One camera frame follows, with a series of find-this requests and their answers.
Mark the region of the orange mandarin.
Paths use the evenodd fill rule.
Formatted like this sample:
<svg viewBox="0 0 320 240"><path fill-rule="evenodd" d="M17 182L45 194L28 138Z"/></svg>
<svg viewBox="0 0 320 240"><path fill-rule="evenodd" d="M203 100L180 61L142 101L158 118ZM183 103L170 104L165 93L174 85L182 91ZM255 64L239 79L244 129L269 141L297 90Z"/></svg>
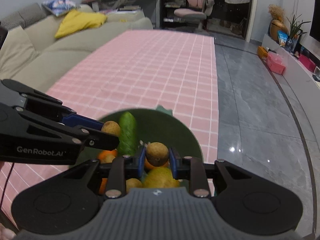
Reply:
<svg viewBox="0 0 320 240"><path fill-rule="evenodd" d="M118 151L116 149L112 151L103 150L97 155L97 159L99 159L102 164L112 163L117 155Z"/></svg>
<svg viewBox="0 0 320 240"><path fill-rule="evenodd" d="M169 161L167 161L164 165L162 165L161 167L168 167L169 166ZM153 166L151 165L148 160L145 158L145 161L144 161L144 167L147 169L147 170L153 170L155 168L159 168L159 166Z"/></svg>

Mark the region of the green cucumber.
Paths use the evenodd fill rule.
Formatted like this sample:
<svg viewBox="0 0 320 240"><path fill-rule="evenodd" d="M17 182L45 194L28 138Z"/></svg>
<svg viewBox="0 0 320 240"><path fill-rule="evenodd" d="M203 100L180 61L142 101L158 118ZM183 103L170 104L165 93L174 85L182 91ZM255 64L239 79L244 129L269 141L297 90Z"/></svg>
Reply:
<svg viewBox="0 0 320 240"><path fill-rule="evenodd" d="M137 121L130 112L124 112L119 119L120 136L118 153L120 155L135 155L138 147Z"/></svg>

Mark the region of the green bowl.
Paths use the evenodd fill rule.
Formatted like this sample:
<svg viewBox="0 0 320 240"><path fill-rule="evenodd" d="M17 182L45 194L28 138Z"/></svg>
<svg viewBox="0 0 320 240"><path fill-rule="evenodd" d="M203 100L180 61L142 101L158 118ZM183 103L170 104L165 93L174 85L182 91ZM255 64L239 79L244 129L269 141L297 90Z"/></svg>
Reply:
<svg viewBox="0 0 320 240"><path fill-rule="evenodd" d="M103 123L107 121L115 121L119 124L120 116L124 112L130 112L137 121L138 147L135 156L142 153L145 161L147 145L152 142L161 142L167 146L168 150L173 148L182 157L192 156L202 160L201 149L193 133L191 133L184 124L170 114L152 109L127 109L107 116ZM103 150L101 149L91 148L91 154L95 158L97 158L97 155L102 151ZM82 154L82 157L78 159L78 162L81 163L85 161L84 158L87 156L87 153ZM143 165L142 175L138 179L143 183L143 179L150 171L151 170L147 170ZM167 188L143 187L134 189L161 190Z"/></svg>

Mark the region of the yellow lemon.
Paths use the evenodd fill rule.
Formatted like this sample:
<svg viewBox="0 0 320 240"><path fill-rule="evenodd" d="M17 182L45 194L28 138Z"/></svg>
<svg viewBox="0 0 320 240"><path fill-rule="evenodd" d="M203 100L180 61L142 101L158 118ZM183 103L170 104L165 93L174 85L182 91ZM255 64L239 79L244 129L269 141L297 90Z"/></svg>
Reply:
<svg viewBox="0 0 320 240"><path fill-rule="evenodd" d="M173 178L171 169L158 167L151 170L143 179L144 188L174 188L180 187L179 180Z"/></svg>

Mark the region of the pink checkered tablecloth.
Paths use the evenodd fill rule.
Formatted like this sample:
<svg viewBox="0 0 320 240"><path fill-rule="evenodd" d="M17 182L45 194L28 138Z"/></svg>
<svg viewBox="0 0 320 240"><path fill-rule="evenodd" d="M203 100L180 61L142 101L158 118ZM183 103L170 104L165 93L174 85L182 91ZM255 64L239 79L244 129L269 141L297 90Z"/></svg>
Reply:
<svg viewBox="0 0 320 240"><path fill-rule="evenodd" d="M217 158L216 39L164 30L128 30L96 51L48 50L14 79L78 114L99 119L125 108L173 111L198 140L205 162Z"/></svg>

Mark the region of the beige sofa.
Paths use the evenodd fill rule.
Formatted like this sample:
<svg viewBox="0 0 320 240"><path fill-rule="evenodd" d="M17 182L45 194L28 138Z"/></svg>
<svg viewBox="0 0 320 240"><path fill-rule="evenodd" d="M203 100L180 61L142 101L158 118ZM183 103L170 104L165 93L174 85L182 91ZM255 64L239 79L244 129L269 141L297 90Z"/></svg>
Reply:
<svg viewBox="0 0 320 240"><path fill-rule="evenodd" d="M143 12L110 14L99 28L81 30L56 39L63 17L35 15L40 7L32 4L1 20L13 24L14 16L30 15L28 26L18 23L9 30L1 48L1 79L13 79L46 92L69 70L113 38L131 29L152 29Z"/></svg>

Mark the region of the yellow cushion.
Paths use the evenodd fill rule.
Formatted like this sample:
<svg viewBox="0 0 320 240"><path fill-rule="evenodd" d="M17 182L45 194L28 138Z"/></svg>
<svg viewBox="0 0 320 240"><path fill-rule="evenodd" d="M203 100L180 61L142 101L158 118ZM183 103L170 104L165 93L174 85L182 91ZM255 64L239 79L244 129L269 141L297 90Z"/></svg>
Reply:
<svg viewBox="0 0 320 240"><path fill-rule="evenodd" d="M55 34L56 39L77 33L82 30L99 28L107 21L107 16L99 12L81 12L71 10L62 20Z"/></svg>

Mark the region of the blue patterned cushion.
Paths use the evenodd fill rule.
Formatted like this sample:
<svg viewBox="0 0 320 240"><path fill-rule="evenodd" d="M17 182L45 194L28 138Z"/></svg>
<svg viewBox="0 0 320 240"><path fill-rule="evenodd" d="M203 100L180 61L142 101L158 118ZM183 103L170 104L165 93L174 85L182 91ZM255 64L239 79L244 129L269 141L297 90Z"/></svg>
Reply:
<svg viewBox="0 0 320 240"><path fill-rule="evenodd" d="M49 11L52 15L60 17L67 14L73 9L79 9L80 5L71 0L51 0L42 2L44 9Z"/></svg>

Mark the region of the pink box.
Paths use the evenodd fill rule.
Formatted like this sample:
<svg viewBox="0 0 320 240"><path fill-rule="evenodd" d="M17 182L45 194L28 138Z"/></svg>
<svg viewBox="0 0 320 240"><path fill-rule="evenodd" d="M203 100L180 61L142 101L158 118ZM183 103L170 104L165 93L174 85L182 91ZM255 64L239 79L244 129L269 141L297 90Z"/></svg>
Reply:
<svg viewBox="0 0 320 240"><path fill-rule="evenodd" d="M270 71L276 74L282 75L285 72L286 66L283 57L272 51L268 52L266 64Z"/></svg>

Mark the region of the orange box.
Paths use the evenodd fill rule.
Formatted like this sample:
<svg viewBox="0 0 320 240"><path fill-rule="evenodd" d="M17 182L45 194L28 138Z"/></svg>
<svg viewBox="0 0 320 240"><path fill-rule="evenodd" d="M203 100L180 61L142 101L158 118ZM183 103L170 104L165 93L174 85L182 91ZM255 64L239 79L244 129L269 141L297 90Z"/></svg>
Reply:
<svg viewBox="0 0 320 240"><path fill-rule="evenodd" d="M268 56L268 51L263 46L257 47L257 55L260 59L266 60Z"/></svg>

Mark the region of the magenta box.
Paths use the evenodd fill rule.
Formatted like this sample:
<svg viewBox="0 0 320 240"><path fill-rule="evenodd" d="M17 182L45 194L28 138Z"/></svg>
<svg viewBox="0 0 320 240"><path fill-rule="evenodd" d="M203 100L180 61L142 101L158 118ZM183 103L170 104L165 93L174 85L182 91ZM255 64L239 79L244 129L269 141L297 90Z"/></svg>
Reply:
<svg viewBox="0 0 320 240"><path fill-rule="evenodd" d="M316 68L316 64L307 56L300 54L299 55L299 61L303 64L303 66L309 70L310 72L314 72Z"/></svg>

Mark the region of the blue snack bag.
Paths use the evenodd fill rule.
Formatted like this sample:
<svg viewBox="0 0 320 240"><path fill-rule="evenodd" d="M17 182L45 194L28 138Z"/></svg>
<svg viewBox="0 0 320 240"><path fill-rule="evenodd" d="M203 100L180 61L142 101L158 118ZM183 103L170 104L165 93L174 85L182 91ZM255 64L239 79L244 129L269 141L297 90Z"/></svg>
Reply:
<svg viewBox="0 0 320 240"><path fill-rule="evenodd" d="M285 47L286 42L287 42L287 33L283 32L282 30L277 31L278 35L278 44L281 47Z"/></svg>

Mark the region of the golden vase with dried flowers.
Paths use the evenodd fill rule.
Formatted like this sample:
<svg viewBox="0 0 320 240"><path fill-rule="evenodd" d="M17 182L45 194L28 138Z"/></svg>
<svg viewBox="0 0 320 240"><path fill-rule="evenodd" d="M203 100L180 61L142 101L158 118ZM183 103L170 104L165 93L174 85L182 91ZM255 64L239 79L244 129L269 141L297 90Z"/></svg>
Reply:
<svg viewBox="0 0 320 240"><path fill-rule="evenodd" d="M288 34L288 28L284 24L284 9L278 5L270 4L268 6L268 12L272 17L269 33L271 38L278 42L278 31Z"/></svg>

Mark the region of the pink office chair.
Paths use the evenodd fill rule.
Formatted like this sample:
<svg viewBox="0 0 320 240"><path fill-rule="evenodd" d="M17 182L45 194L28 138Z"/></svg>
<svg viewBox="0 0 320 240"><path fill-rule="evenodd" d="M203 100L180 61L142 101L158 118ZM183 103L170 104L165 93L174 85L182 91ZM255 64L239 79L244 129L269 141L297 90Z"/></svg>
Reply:
<svg viewBox="0 0 320 240"><path fill-rule="evenodd" d="M187 2L188 7L176 9L174 15L188 22L197 21L197 30L203 31L204 24L212 13L214 0L187 0Z"/></svg>

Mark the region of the green potted plant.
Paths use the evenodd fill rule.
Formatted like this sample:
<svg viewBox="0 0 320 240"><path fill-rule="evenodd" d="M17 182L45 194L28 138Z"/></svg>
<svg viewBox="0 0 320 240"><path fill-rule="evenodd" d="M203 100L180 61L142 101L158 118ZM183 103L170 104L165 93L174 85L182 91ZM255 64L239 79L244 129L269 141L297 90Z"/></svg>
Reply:
<svg viewBox="0 0 320 240"><path fill-rule="evenodd" d="M295 40L299 39L300 36L306 34L306 31L302 30L302 26L304 24L309 24L311 21L299 21L298 19L300 18L301 15L292 15L292 18L287 20L289 21L290 28L289 28L289 34L288 34L288 39L290 40Z"/></svg>

